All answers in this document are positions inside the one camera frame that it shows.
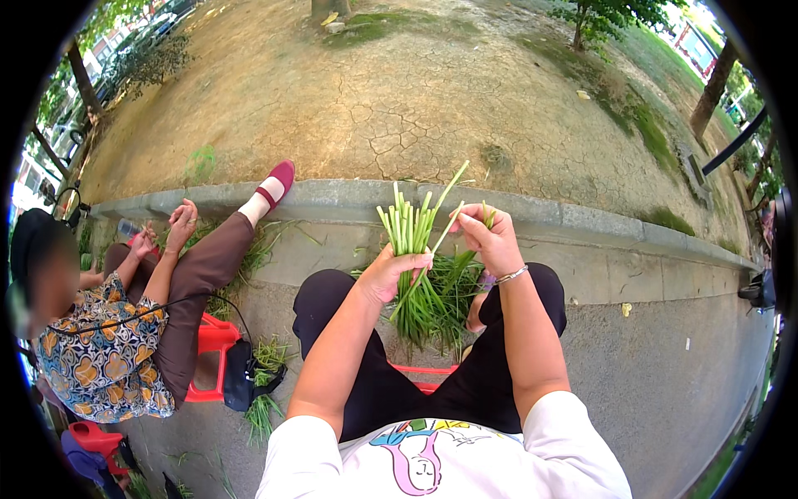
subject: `fallen leaf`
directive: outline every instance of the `fallen leaf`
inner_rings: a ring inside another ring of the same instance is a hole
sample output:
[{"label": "fallen leaf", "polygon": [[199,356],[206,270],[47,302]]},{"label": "fallen leaf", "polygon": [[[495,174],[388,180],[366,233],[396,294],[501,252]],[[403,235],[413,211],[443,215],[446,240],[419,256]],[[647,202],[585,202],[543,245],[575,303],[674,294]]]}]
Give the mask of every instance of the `fallen leaf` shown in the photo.
[{"label": "fallen leaf", "polygon": [[337,19],[337,18],[338,18],[338,12],[333,12],[332,14],[330,14],[330,16],[327,19],[322,21],[322,26],[327,26],[332,21],[335,21],[335,19]]}]

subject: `floral patterned shirt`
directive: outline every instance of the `floral patterned shirt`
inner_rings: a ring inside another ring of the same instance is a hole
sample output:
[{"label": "floral patterned shirt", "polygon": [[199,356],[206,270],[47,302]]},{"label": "floral patterned shirt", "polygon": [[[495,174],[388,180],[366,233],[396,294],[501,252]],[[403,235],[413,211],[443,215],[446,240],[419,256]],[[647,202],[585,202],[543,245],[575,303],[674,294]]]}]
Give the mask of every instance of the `floral patterned shirt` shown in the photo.
[{"label": "floral patterned shirt", "polygon": [[175,400],[152,361],[168,320],[166,310],[79,335],[53,330],[115,323],[156,306],[147,297],[137,305],[130,303],[119,274],[113,272],[99,287],[80,291],[69,316],[50,324],[39,336],[37,356],[44,375],[75,414],[99,423],[144,414],[172,415]]}]

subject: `purple clothing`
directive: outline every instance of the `purple clothing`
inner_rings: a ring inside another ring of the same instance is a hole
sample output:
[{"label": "purple clothing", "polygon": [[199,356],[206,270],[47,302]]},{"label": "purple clothing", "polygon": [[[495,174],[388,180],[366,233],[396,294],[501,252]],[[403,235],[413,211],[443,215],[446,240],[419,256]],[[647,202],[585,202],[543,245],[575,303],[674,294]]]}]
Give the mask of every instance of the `purple clothing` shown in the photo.
[{"label": "purple clothing", "polygon": [[69,430],[61,434],[61,448],[75,471],[102,485],[104,480],[100,476],[99,470],[107,469],[108,463],[105,462],[101,453],[89,452],[81,447]]}]

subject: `red shoe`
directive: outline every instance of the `red shoe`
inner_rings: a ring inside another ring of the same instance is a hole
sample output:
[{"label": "red shoe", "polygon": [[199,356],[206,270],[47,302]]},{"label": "red shoe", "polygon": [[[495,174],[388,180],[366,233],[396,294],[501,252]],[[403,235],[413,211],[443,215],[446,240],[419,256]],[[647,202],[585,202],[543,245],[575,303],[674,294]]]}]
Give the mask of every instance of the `red shoe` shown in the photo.
[{"label": "red shoe", "polygon": [[275,209],[277,204],[286,196],[286,193],[291,189],[291,185],[294,184],[294,163],[291,160],[282,160],[280,163],[275,166],[271,172],[269,172],[269,176],[273,176],[277,179],[280,184],[282,184],[285,190],[282,191],[282,195],[275,199],[271,196],[271,194],[263,187],[258,186],[255,190],[258,194],[266,198],[266,201],[269,202],[269,211]]}]

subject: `brown pants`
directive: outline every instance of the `brown pants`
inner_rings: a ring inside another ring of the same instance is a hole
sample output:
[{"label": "brown pants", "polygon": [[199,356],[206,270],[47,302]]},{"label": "brown pants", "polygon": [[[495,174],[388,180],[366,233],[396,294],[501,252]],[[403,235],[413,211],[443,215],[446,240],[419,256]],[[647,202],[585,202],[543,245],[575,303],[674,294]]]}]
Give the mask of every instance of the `brown pants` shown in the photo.
[{"label": "brown pants", "polygon": [[[241,261],[247,253],[255,231],[249,219],[235,212],[216,230],[192,246],[177,262],[172,273],[169,301],[195,293],[210,293],[227,286],[239,271]],[[127,244],[113,244],[105,253],[105,276],[115,271],[127,257]],[[147,287],[157,259],[147,255],[141,260],[128,286],[130,303],[137,303]],[[175,397],[179,409],[188,393],[188,385],[194,378],[197,362],[197,331],[207,297],[198,296],[167,307],[169,320],[158,348],[152,358],[164,379],[164,383]]]}]

